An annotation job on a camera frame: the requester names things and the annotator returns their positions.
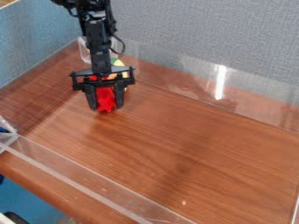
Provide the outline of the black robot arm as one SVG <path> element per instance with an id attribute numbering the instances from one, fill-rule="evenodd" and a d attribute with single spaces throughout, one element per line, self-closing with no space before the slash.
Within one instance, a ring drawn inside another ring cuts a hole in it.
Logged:
<path id="1" fill-rule="evenodd" d="M 135 68 L 119 66 L 112 62 L 112 39 L 121 44 L 116 36 L 116 23 L 111 0 L 51 0 L 61 6 L 79 20 L 85 47 L 91 59 L 91 68 L 72 72 L 72 90 L 85 95 L 88 106 L 93 111 L 109 112 L 124 106 L 125 90 L 136 83 Z"/>

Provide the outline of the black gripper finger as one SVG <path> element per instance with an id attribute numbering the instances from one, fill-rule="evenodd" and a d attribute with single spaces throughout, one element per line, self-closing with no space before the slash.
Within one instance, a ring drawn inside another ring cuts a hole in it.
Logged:
<path id="1" fill-rule="evenodd" d="M 96 111 L 97 110 L 97 96 L 96 96 L 96 90 L 95 87 L 91 85 L 85 86 L 85 96 L 88 100 L 88 106 L 89 108 Z"/>
<path id="2" fill-rule="evenodd" d="M 124 106 L 125 88 L 127 86 L 123 81 L 115 83 L 116 107 L 119 109 Z"/>

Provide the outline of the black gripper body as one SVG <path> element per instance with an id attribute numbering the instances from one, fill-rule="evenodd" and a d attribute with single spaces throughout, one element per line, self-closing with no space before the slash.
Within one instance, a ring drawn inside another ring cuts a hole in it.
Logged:
<path id="1" fill-rule="evenodd" d="M 121 73 L 128 73 L 128 78 L 123 78 Z M 113 80 L 108 79 L 111 74 L 116 74 Z M 84 69 L 69 74 L 72 80 L 72 90 L 73 91 L 85 91 L 85 86 L 91 85 L 95 88 L 107 88 L 113 87 L 117 81 L 125 83 L 125 87 L 136 83 L 135 79 L 135 68 L 132 66 L 112 66 L 109 73 L 93 74 L 92 70 Z"/>

